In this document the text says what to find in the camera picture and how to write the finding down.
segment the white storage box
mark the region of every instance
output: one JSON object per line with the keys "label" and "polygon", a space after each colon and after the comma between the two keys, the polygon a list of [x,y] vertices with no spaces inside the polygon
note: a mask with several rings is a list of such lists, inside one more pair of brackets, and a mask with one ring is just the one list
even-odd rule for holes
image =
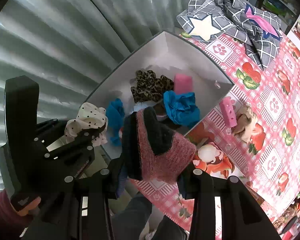
{"label": "white storage box", "polygon": [[[153,70],[157,77],[165,75],[171,80],[176,73],[192,76],[201,119],[234,85],[202,50],[179,36],[163,31],[123,60],[90,94],[87,102],[107,108],[110,101],[120,98],[128,115],[135,105],[130,87],[135,85],[136,71],[140,69]],[[178,131],[185,134],[188,130],[183,127]],[[115,147],[110,140],[102,147],[111,159],[121,154],[121,147]]]}

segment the pink sponge with holes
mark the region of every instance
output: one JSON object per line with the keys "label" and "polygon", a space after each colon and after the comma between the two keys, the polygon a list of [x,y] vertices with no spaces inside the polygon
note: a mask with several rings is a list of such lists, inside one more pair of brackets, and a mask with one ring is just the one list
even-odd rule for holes
{"label": "pink sponge with holes", "polygon": [[227,127],[235,127],[237,125],[237,119],[235,117],[235,112],[231,103],[230,97],[224,98],[219,103],[223,119]]}
{"label": "pink sponge with holes", "polygon": [[176,74],[174,76],[174,92],[176,95],[193,92],[192,77],[184,74]]}

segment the pink sleeve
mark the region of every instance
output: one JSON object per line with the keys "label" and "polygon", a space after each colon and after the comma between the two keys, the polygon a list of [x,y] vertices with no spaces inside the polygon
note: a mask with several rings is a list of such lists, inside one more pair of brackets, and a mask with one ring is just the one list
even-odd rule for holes
{"label": "pink sleeve", "polygon": [[0,192],[0,240],[19,239],[23,232],[32,220],[32,216],[19,216],[10,205],[7,193],[5,190]]}

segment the gray cloth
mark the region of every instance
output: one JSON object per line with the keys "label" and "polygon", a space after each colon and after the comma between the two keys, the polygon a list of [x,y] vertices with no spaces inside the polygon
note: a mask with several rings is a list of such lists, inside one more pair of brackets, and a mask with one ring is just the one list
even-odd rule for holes
{"label": "gray cloth", "polygon": [[[112,217],[115,240],[138,240],[152,212],[152,203],[141,193],[135,195],[124,211]],[[167,216],[160,222],[152,240],[185,240],[185,231]]]}
{"label": "gray cloth", "polygon": [[[192,18],[212,16],[212,26],[220,30],[211,35],[211,42],[223,33],[244,42],[246,54],[263,70],[278,55],[282,36],[281,20],[273,13],[262,11],[246,0],[190,0],[188,9],[177,16],[182,28],[194,29]],[[200,36],[193,36],[205,42]]]}

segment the white polka dot cloth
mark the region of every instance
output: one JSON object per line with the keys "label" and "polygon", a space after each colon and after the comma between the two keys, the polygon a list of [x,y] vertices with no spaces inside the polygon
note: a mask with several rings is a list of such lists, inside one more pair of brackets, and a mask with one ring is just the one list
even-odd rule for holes
{"label": "white polka dot cloth", "polygon": [[106,110],[103,107],[96,107],[93,104],[85,102],[80,107],[77,118],[67,122],[65,129],[66,142],[72,142],[82,130],[99,128],[105,123],[106,127],[103,132],[92,140],[93,146],[99,146],[108,142],[105,135],[108,126],[108,118],[106,117]]}

